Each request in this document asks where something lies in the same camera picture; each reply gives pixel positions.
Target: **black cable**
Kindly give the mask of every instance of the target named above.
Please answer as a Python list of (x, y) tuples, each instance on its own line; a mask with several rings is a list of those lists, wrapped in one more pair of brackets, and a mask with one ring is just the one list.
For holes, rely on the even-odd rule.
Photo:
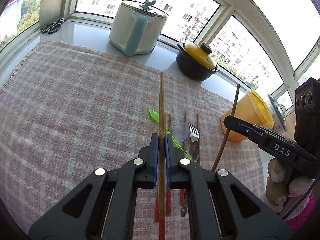
[(297, 206), (299, 206), (301, 202), (308, 196), (308, 194), (311, 192), (311, 190), (317, 183), (318, 178), (319, 176), (317, 176), (317, 178), (313, 181), (313, 183), (311, 184), (310, 188), (306, 191), (306, 193), (297, 201), (297, 203), (293, 205), (293, 207), (287, 212), (287, 214), (284, 215), (283, 220), (285, 220), (297, 208)]

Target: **green spoon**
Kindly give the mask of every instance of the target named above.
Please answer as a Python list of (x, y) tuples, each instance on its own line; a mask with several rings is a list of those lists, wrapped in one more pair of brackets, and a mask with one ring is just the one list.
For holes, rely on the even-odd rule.
[[(159, 122), (159, 113), (158, 113), (157, 111), (155, 111), (155, 110), (153, 110), (153, 109), (149, 109), (149, 114), (151, 115), (151, 117), (152, 117), (153, 120)], [(168, 131), (167, 128), (165, 129), (165, 132), (166, 132), (166, 134), (171, 134), (171, 133)], [(192, 161), (192, 159), (190, 159), (190, 157), (189, 157), (189, 156), (186, 154), (186, 152), (181, 148), (180, 144), (175, 140), (175, 138), (174, 138), (173, 136), (172, 136), (172, 141), (173, 141), (174, 146), (177, 147), (177, 148), (179, 148), (179, 149), (181, 149), (181, 150), (183, 151), (183, 153), (184, 153), (184, 156), (185, 156), (187, 159), (189, 159), (189, 160)]]

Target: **scissors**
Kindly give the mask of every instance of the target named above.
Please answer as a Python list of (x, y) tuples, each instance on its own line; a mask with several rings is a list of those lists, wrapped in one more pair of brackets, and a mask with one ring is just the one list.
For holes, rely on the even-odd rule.
[(45, 27), (43, 27), (43, 29), (41, 31), (42, 31), (42, 33), (48, 33), (48, 34), (55, 33), (58, 30), (60, 30), (61, 24), (63, 22), (64, 22), (64, 18), (61, 18), (60, 20), (58, 20), (54, 23), (50, 23), (50, 24), (46, 25)]

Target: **stuffed animal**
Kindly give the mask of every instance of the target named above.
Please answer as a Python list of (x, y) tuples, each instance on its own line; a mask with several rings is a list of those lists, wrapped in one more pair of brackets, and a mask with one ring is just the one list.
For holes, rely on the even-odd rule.
[[(275, 213), (280, 213), (284, 208), (287, 197), (295, 198), (291, 201), (290, 208), (306, 193), (310, 188), (313, 179), (307, 176), (299, 176), (291, 181), (289, 186), (284, 183), (286, 169), (283, 164), (273, 158), (268, 164), (268, 178), (265, 192), (261, 200)], [(314, 196), (309, 194), (299, 206), (285, 219), (295, 233), (305, 222), (314, 208)]]

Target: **yellow container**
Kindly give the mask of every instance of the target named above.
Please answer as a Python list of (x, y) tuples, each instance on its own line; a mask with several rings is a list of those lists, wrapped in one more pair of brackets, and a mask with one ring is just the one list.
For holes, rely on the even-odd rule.
[[(229, 109), (220, 119), (223, 133), (226, 133), (227, 130), (223, 124), (224, 118), (231, 114), (231, 110), (232, 108)], [(249, 90), (247, 94), (237, 103), (235, 117), (264, 128), (270, 128), (274, 125), (271, 112), (266, 103), (253, 90)], [(235, 142), (241, 142), (246, 139), (246, 136), (238, 134), (234, 131), (230, 131), (228, 136), (228, 140)]]

